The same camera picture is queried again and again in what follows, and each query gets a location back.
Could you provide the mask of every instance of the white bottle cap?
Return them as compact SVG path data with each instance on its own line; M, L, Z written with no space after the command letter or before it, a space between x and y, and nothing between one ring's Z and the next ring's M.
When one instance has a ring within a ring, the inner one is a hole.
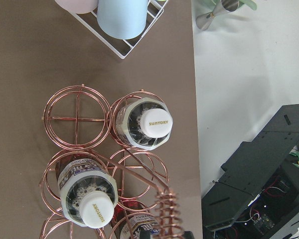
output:
M173 119L163 109L150 109L142 114L140 126L148 137L162 138L171 131Z
M79 212L86 226L94 229L102 228L112 219L114 206L106 193L94 191L83 197Z

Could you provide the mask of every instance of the water bottle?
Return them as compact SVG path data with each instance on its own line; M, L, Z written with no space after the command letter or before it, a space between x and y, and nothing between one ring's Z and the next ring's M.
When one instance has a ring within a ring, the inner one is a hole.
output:
M142 205L138 201L124 201L123 205L131 208L131 209L142 209ZM121 219L125 218L124 209L122 209L119 205L115 207L115 212L113 219L111 221L111 225L114 226ZM151 236L155 236L159 234L159 230L154 227L158 225L157 220L148 214L139 213L137 215L129 217L129 223L132 228L133 237L131 238L131 232L129 230L129 226L126 220L121 223L118 228L115 230L115 236L119 239L142 239L140 238L141 231L148 231Z
M167 142L172 125L166 105L147 97L121 108L115 121L120 141L145 150L153 150Z
M82 227L101 228L118 202L116 181L83 154L61 158L55 166L64 216Z
M148 0L99 0L97 21L117 39L131 39L145 29Z

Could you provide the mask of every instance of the light blue cup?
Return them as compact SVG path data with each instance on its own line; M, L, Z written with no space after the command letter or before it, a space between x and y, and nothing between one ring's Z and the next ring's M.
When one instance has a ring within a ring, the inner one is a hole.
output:
M117 39L131 39L146 25L148 0L99 0L97 20L101 29Z

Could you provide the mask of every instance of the bottle label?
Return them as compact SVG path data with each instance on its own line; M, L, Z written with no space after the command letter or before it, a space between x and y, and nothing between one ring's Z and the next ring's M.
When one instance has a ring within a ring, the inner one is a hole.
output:
M157 235L159 233L158 229L154 229L153 227L157 225L157 221L154 217L146 214L139 214L131 217L129 219L131 224L131 228L133 231L133 238L132 239L140 239L140 231L150 231L151 236ZM131 239L131 233L129 230L129 226L126 223L122 230L120 239Z
M102 169L98 164L90 158L77 159L70 162L61 172L58 180L60 190L66 184L66 182L74 175L89 171L101 171Z

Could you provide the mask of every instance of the silver jigger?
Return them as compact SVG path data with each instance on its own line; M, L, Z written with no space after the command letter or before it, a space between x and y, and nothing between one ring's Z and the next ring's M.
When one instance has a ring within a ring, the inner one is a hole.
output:
M196 18L196 25L200 30L207 30L215 16L236 11L239 0L219 0L214 10Z

